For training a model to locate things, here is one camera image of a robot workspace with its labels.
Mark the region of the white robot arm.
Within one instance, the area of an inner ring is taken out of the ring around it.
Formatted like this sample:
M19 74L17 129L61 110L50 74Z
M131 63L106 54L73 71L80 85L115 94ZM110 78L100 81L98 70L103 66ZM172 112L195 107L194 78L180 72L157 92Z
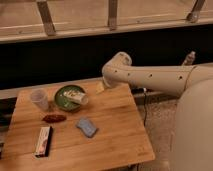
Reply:
M170 171L213 171L213 62L134 66L118 52L101 72L104 89L127 83L177 96Z

